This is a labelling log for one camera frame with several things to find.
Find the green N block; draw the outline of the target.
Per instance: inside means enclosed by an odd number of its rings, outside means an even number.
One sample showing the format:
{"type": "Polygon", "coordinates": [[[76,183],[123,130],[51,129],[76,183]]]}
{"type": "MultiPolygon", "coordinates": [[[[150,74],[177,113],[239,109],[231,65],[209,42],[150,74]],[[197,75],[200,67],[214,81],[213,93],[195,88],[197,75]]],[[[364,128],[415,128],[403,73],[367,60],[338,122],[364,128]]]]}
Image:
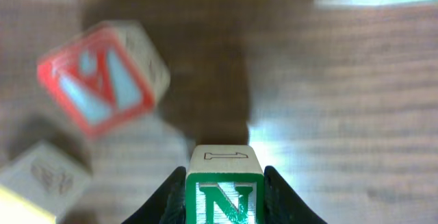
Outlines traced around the green N block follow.
{"type": "Polygon", "coordinates": [[[248,145],[199,145],[185,179],[187,224],[262,224],[264,174],[248,145]]]}

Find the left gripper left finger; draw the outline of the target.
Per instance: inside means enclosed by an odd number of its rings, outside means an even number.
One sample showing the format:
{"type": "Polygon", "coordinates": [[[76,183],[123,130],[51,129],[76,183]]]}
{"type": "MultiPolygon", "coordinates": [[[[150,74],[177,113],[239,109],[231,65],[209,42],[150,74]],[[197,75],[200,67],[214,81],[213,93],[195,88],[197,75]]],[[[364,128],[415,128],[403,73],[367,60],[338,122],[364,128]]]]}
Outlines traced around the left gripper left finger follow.
{"type": "Polygon", "coordinates": [[[185,224],[186,168],[177,167],[122,224],[185,224]]]}

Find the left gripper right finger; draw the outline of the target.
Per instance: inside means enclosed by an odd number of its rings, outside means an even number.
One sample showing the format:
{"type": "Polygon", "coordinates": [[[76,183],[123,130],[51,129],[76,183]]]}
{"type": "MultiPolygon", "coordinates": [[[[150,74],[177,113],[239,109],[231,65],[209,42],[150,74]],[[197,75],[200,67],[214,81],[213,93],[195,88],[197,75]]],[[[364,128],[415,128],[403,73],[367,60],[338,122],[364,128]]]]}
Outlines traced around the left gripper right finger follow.
{"type": "Polygon", "coordinates": [[[326,224],[273,166],[264,169],[264,188],[266,224],[326,224]]]}

